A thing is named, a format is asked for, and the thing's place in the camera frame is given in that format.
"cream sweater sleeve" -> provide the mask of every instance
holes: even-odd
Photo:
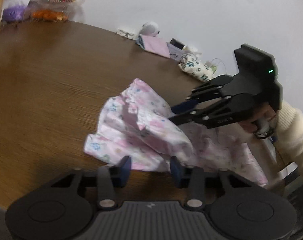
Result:
[[[282,109],[278,112],[276,128],[278,145],[298,165],[298,170],[303,177],[303,114],[300,110],[283,102]]]

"human hand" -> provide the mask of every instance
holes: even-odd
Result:
[[[254,109],[253,116],[245,121],[239,122],[239,125],[248,133],[254,133],[258,130],[258,127],[252,122],[265,118],[268,122],[276,117],[275,111],[268,103],[263,103],[259,107]]]

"small black object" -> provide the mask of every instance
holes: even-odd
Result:
[[[239,73],[218,76],[194,88],[185,102],[172,107],[177,114],[170,118],[173,123],[193,121],[214,128],[248,119],[253,109],[265,102],[275,112],[280,109],[281,87],[274,57],[246,44],[234,53]],[[195,108],[216,98],[221,100],[204,109]]]
[[[184,44],[179,42],[178,40],[175,40],[174,38],[171,39],[170,44],[174,45],[175,47],[179,48],[179,49],[183,49],[184,48]]]
[[[178,201],[117,203],[114,187],[124,187],[131,159],[97,172],[71,171],[15,201],[6,212],[14,239],[94,240],[278,240],[288,239],[296,222],[293,206],[266,189],[225,170],[204,172],[170,161],[173,181],[186,188]],[[97,187],[89,202],[87,187]],[[208,188],[220,195],[206,203]]]

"pink cloth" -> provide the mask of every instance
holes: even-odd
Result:
[[[161,38],[140,35],[139,39],[140,43],[142,43],[141,45],[143,45],[143,48],[146,51],[170,58],[170,51],[168,49],[167,43]]]
[[[95,134],[86,138],[84,152],[116,164],[125,155],[142,171],[168,171],[170,156],[205,171],[228,168],[259,185],[267,179],[246,143],[204,125],[177,127],[168,118],[167,102],[145,82],[135,79],[121,95],[110,98],[101,110]]]

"brown tabletop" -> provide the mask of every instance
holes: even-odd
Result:
[[[134,78],[170,105],[198,82],[175,61],[134,41],[80,23],[26,22],[0,32],[0,206],[74,167],[100,162],[83,153],[104,102]],[[122,199],[182,199],[168,174],[133,171]]]

